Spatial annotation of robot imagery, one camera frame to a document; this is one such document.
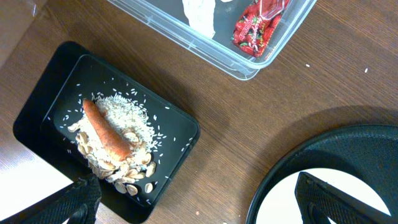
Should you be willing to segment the red strawberry snack wrapper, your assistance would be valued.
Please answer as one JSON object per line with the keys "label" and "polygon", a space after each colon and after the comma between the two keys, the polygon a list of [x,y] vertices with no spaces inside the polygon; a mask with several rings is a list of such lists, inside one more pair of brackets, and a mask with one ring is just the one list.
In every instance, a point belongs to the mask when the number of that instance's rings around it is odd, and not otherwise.
{"label": "red strawberry snack wrapper", "polygon": [[235,23],[232,43],[255,58],[263,55],[289,0],[253,0]]}

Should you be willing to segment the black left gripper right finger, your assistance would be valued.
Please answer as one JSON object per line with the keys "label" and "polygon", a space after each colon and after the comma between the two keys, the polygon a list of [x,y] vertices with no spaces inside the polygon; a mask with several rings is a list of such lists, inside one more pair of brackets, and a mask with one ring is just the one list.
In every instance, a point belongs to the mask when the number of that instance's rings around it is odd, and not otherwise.
{"label": "black left gripper right finger", "polygon": [[304,223],[397,223],[397,220],[307,172],[300,172],[295,198]]}

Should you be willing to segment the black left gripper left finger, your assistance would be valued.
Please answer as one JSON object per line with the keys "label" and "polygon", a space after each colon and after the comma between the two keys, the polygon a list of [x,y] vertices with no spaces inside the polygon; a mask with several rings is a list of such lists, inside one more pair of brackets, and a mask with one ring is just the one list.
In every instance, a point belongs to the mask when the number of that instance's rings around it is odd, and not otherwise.
{"label": "black left gripper left finger", "polygon": [[89,174],[1,223],[94,224],[101,197],[98,178]]}

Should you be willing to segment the white tissue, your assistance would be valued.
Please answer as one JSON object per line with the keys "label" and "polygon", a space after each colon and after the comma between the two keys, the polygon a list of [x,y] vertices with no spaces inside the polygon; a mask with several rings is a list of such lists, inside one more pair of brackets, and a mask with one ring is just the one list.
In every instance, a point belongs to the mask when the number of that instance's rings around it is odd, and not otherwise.
{"label": "white tissue", "polygon": [[232,0],[182,0],[183,12],[188,19],[189,26],[205,36],[212,39],[216,31],[223,35],[231,30],[229,13],[234,7]]}

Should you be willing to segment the light grey plate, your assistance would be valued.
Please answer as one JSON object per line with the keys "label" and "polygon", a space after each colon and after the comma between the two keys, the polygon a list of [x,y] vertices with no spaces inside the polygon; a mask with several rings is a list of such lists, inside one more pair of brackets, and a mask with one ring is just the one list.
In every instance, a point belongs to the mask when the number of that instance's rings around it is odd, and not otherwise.
{"label": "light grey plate", "polygon": [[[314,168],[305,172],[334,186],[361,202],[390,214],[386,204],[368,184],[359,178],[335,169]],[[302,217],[295,198],[295,186],[299,173],[291,174],[278,182],[261,202],[256,223],[302,223]]]}

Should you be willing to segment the orange carrot piece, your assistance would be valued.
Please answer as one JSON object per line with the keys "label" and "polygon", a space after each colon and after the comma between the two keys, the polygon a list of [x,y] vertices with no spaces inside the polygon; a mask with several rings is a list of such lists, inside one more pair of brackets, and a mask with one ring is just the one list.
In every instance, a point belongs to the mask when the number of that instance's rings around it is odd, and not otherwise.
{"label": "orange carrot piece", "polygon": [[130,155],[129,144],[111,127],[91,100],[83,100],[83,109],[108,155],[115,161],[125,160]]}

